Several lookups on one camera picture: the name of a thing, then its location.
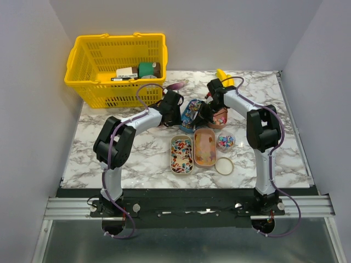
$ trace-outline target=plastic basket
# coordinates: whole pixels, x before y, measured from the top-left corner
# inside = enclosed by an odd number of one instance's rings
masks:
[[[138,66],[140,62],[159,62],[161,78],[111,81],[118,68]],[[79,36],[68,58],[65,83],[92,108],[138,107],[138,88],[147,83],[162,85],[166,65],[164,34]],[[162,99],[162,89],[150,85],[139,95],[150,105]]]

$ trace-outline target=basket handle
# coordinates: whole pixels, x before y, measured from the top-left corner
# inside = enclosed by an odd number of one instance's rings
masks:
[[[165,55],[163,57],[163,66],[166,68],[167,63],[168,63],[168,50],[167,50],[167,46],[163,45],[163,50],[165,52]]]
[[[67,61],[67,69],[71,69],[72,67],[72,64],[73,64],[73,60],[74,60],[74,57],[75,57],[75,54],[77,52],[77,48],[72,48],[71,52],[70,52],[70,55],[68,56],[68,61]]]
[[[99,37],[109,37],[109,36],[110,36],[110,34],[105,33],[105,34],[100,35]]]

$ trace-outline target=clear plastic container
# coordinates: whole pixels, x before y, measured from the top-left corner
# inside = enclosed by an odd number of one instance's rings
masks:
[[[222,152],[229,152],[235,145],[235,136],[224,131],[220,133],[217,137],[217,147]]]

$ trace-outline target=pink object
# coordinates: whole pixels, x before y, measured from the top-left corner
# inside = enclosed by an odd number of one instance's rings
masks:
[[[211,129],[198,129],[194,134],[194,162],[200,168],[214,166],[217,160],[216,137]]]

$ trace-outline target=white marble table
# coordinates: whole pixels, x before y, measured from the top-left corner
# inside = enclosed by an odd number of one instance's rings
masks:
[[[276,183],[279,187],[309,187],[308,175],[297,146],[293,128],[284,100],[273,72],[227,72],[242,76],[243,95],[262,104],[273,104],[285,125],[286,139],[276,155]],[[168,71],[167,84],[188,79],[180,90],[184,96],[182,110],[191,99],[203,99],[208,90],[206,84],[215,78],[210,71]],[[83,105],[76,135],[68,158],[62,183],[63,188],[100,188],[101,168],[93,152],[94,142],[111,115],[117,118],[131,116],[141,108],[92,109]],[[229,157],[234,162],[230,175],[220,175],[214,167],[195,167],[190,175],[174,175],[169,167],[170,140],[184,134],[178,127],[149,129],[134,139],[131,155],[122,171],[124,188],[251,188],[256,183],[256,166],[253,150],[246,140],[246,121],[229,109],[228,125],[223,129],[233,133],[236,146],[230,153],[217,151],[218,156]]]

